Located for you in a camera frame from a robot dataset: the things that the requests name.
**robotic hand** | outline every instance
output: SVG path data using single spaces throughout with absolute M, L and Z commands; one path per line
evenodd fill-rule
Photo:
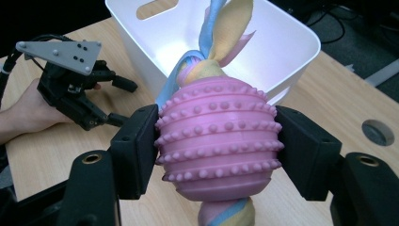
M 62 41 L 41 41 L 49 39 Z M 4 84 L 1 94 L 16 59 L 22 53 L 25 54 L 25 59 L 32 59 L 35 63 L 37 61 L 34 57 L 39 57 L 47 60 L 47 63 L 42 68 L 38 90 L 50 106 L 54 106 L 87 131 L 105 123 L 121 127 L 128 120 L 127 117 L 115 113 L 106 115 L 85 94 L 86 89 L 93 89 L 98 82 L 105 81 L 112 81 L 112 86 L 129 92 L 134 92 L 137 88 L 135 82 L 109 70 L 104 60 L 97 60 L 101 46 L 98 41 L 73 41 L 54 35 L 20 41 L 1 71 L 1 79 L 6 80 L 1 83 Z

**white plastic bin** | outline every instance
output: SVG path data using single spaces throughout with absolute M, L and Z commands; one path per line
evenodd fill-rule
M 156 98 L 180 57 L 198 50 L 200 28 L 210 0 L 180 0 L 171 9 L 140 20 L 137 10 L 152 0 L 105 0 L 129 58 Z M 267 0 L 254 0 L 245 34 L 256 30 L 241 53 L 223 70 L 268 94 L 276 105 L 320 52 L 317 36 Z

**yellow fabric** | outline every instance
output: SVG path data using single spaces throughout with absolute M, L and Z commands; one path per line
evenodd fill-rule
M 204 59 L 189 73 L 184 83 L 204 77 L 225 73 L 218 62 L 231 52 L 252 17 L 253 0 L 231 0 L 217 15 L 214 27 L 214 43 L 207 59 Z
M 219 64 L 213 59 L 205 59 L 197 64 L 197 66 L 188 74 L 188 76 L 184 80 L 184 84 L 187 85 L 194 80 L 211 77 L 211 76 L 219 76 L 224 75 L 225 73 L 219 67 Z
M 228 218 L 219 226 L 232 226 L 232 225 L 240 225 L 240 226 L 255 225 L 255 207 L 253 206 L 251 198 L 249 198 L 246 206 L 242 211 Z
M 220 61 L 234 48 L 252 17 L 253 0 L 231 0 L 220 10 L 214 27 L 214 43 L 208 58 Z

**person's hand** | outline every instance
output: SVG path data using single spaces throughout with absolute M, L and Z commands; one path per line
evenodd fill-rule
M 38 83 L 39 79 L 33 80 L 15 105 L 0 112 L 0 144 L 24 133 L 44 130 L 59 122 L 72 122 L 44 101 L 37 90 Z

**spiky pink ball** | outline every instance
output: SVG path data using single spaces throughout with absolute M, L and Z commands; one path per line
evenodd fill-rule
M 281 166 L 281 125 L 263 91 L 228 76 L 199 79 L 162 106 L 157 164 L 163 180 L 191 201 L 240 199 L 261 192 Z

